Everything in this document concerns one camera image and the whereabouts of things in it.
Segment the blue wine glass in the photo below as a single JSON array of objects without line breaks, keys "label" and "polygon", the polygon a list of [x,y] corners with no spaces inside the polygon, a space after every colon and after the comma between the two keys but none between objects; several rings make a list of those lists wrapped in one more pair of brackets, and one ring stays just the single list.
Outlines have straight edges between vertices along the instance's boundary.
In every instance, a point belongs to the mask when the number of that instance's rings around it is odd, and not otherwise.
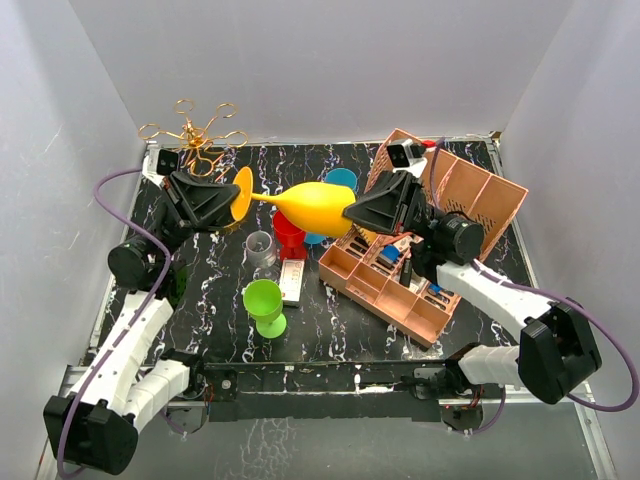
[{"label": "blue wine glass", "polygon": [[318,245],[321,244],[325,239],[325,235],[307,232],[304,238],[304,243],[307,245]]},{"label": "blue wine glass", "polygon": [[324,181],[329,184],[348,187],[353,192],[358,189],[358,176],[348,168],[335,168],[329,171]]}]

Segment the orange wine glass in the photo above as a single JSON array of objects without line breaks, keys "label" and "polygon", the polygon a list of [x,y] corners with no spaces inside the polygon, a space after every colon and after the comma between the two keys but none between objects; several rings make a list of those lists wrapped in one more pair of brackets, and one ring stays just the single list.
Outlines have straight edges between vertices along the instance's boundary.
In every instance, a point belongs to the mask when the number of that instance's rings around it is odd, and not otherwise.
[{"label": "orange wine glass", "polygon": [[252,201],[259,201],[274,205],[294,226],[305,232],[338,238],[353,225],[344,210],[356,202],[356,196],[346,186],[303,182],[277,195],[258,194],[253,191],[253,173],[249,167],[243,167],[232,184],[239,188],[238,196],[231,203],[235,221],[246,216]]}]

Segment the clear wine glass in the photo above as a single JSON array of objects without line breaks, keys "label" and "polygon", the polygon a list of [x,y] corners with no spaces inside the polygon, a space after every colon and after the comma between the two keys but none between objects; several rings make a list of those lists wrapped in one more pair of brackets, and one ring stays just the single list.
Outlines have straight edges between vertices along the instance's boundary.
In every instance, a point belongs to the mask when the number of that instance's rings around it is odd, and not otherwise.
[{"label": "clear wine glass", "polygon": [[259,230],[249,234],[245,241],[245,254],[253,280],[278,279],[278,253],[269,233]]}]

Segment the red wine glass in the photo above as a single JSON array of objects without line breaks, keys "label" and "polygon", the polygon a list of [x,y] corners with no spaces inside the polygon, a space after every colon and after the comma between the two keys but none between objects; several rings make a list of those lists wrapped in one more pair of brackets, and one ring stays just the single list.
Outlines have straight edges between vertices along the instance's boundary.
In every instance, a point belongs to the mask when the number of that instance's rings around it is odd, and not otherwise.
[{"label": "red wine glass", "polygon": [[305,260],[307,258],[307,250],[304,246],[306,233],[293,225],[280,210],[274,215],[272,223],[276,240],[281,245],[280,260]]}]

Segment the green wine glass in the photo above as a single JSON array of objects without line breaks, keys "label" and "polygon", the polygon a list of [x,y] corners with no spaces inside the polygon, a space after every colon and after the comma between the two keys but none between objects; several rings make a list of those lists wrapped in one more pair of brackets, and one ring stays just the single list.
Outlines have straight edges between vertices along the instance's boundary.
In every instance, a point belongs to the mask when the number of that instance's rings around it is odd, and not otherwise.
[{"label": "green wine glass", "polygon": [[244,290],[243,304],[262,337],[274,339],[284,333],[287,321],[283,314],[282,292],[277,283],[269,279],[251,282]]}]

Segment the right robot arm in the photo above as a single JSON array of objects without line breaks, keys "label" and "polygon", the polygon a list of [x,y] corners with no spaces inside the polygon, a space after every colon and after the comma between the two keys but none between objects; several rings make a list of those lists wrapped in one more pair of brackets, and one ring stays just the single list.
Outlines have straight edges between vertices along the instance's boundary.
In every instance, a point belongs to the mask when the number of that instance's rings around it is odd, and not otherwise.
[{"label": "right robot arm", "polygon": [[343,215],[384,235],[409,232],[414,272],[451,291],[510,331],[513,347],[472,346],[445,376],[447,388],[466,397],[482,384],[524,387],[555,404],[600,369],[602,359],[585,311],[569,299],[554,299],[513,284],[478,261],[481,224],[459,210],[430,204],[420,180],[407,171],[385,171]]}]

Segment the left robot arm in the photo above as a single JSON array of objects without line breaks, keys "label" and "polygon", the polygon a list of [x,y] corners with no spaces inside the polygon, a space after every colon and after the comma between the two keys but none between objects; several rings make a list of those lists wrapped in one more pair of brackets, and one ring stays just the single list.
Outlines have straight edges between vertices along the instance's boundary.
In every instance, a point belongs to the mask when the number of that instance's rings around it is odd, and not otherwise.
[{"label": "left robot arm", "polygon": [[83,376],[44,407],[48,440],[63,479],[86,469],[122,473],[140,433],[169,401],[178,395],[197,398],[206,387],[197,354],[172,350],[146,373],[140,368],[184,291],[186,279],[174,252],[196,233],[242,220],[253,175],[243,168],[230,184],[182,172],[148,178],[165,197],[154,223],[144,228],[124,218],[135,234],[108,255],[116,283],[127,291],[120,315]]}]

